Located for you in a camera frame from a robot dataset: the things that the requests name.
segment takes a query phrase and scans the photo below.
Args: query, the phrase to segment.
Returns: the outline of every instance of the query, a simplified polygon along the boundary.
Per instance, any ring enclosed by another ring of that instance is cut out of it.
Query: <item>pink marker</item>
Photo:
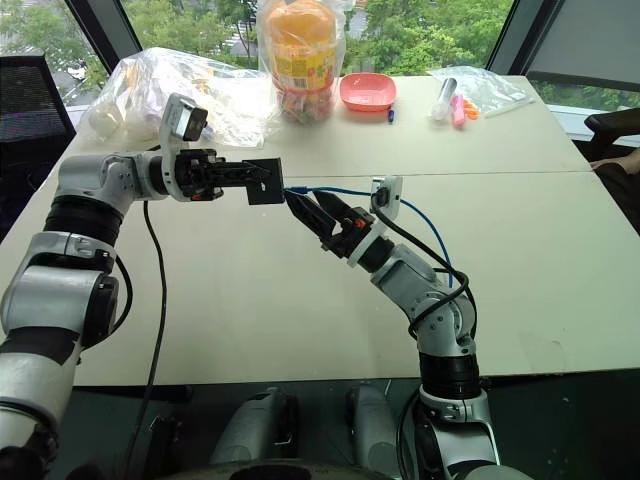
[[[466,120],[464,115],[464,98],[462,95],[454,95],[451,99],[451,117],[453,118],[453,126],[462,128]]]

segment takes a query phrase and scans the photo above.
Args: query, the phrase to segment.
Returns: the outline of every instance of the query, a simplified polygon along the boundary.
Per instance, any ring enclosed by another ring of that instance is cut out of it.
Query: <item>black office chair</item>
[[[584,124],[593,132],[593,137],[590,142],[577,146],[588,161],[624,157],[634,148],[613,142],[620,137],[640,134],[640,108],[590,115]]]
[[[75,134],[44,55],[0,57],[0,242]]]

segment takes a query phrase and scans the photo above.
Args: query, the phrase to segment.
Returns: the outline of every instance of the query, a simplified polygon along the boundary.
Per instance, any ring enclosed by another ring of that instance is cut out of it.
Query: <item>test tube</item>
[[[432,119],[438,122],[444,122],[449,119],[449,115],[451,114],[451,99],[457,86],[458,82],[456,82],[455,78],[447,78],[442,83],[438,99],[431,108]]]

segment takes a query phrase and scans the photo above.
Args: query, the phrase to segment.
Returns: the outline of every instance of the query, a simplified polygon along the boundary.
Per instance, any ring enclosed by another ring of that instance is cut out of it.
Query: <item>person's hand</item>
[[[591,168],[595,170],[596,168],[601,167],[602,165],[606,165],[607,163],[617,163],[622,168],[624,168],[624,171],[629,175],[640,173],[640,148],[636,148],[626,157],[605,158],[604,160],[591,162]]]

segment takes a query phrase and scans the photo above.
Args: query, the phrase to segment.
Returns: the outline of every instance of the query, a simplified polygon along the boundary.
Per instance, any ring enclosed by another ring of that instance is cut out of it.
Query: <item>floor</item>
[[[300,405],[300,456],[351,463],[344,422],[345,393],[358,381],[279,384]],[[375,380],[397,415],[417,380]],[[152,401],[131,478],[140,478],[156,416],[182,426],[170,452],[173,468],[204,466],[237,406],[267,384],[200,385],[186,402]],[[535,479],[640,478],[640,370],[487,380],[502,462]],[[139,400],[75,390],[61,429],[61,450],[50,480],[64,480],[76,466],[93,463],[107,478],[118,466]]]

